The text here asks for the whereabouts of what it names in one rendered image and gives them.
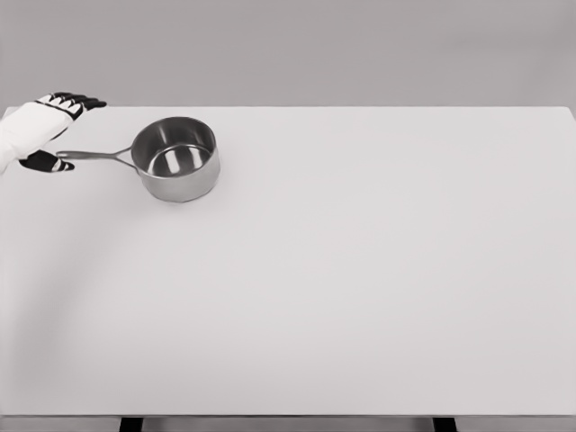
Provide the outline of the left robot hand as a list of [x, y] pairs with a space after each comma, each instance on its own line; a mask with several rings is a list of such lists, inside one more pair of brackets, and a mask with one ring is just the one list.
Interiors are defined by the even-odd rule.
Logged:
[[44, 149], [82, 115], [107, 106], [85, 94], [53, 92], [26, 102], [0, 120], [0, 176], [17, 162], [42, 173], [73, 171], [75, 165]]

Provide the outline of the steel pot with long handle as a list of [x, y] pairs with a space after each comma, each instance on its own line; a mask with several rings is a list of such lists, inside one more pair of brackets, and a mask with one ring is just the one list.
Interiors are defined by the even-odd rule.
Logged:
[[61, 150], [64, 160], [111, 160], [134, 170], [145, 189], [166, 203], [188, 203], [218, 183], [221, 159], [215, 134], [203, 121], [166, 117], [144, 127], [113, 153]]

